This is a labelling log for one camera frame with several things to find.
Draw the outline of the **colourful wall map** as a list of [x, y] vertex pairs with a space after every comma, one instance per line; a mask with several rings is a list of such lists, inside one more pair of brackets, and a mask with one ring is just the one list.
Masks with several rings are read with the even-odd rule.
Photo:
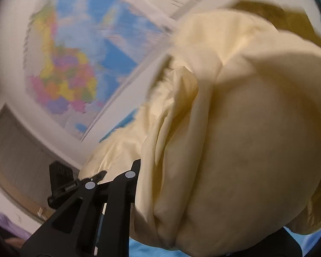
[[126, 0], [37, 0], [24, 43], [26, 92], [83, 140], [167, 33]]

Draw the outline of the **grey wardrobe door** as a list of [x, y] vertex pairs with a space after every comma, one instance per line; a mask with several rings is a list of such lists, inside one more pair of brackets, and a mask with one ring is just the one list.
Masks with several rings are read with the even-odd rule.
[[8, 106], [0, 109], [0, 188], [5, 195], [32, 218], [48, 219], [54, 210], [49, 165], [58, 161], [73, 171], [79, 167], [67, 162], [35, 138], [15, 117]]

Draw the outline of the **blue bed sheet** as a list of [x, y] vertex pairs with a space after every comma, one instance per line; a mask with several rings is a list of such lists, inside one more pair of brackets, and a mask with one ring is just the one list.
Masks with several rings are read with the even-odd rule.
[[134, 120], [134, 117], [137, 112], [138, 112], [138, 109], [134, 109], [132, 112], [130, 112], [123, 120], [121, 120], [118, 124], [116, 124], [113, 129], [111, 129], [106, 135], [104, 135], [99, 142], [101, 143], [102, 141], [107, 139], [115, 130], [119, 128], [124, 128], [126, 125], [131, 123]]

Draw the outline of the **cream yellow large garment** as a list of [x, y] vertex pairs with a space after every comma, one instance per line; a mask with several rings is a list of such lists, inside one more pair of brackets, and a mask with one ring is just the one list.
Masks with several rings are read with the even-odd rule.
[[131, 236], [191, 256], [321, 228], [321, 47], [254, 14], [189, 17], [134, 120], [81, 179], [141, 161]]

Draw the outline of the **mustard yellow garment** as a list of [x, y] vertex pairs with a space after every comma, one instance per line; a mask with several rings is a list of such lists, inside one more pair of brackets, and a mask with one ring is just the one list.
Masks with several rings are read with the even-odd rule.
[[252, 0], [237, 0], [229, 8], [258, 15], [272, 23], [276, 29], [294, 33], [321, 48], [321, 36], [302, 10], [282, 8], [271, 3]]

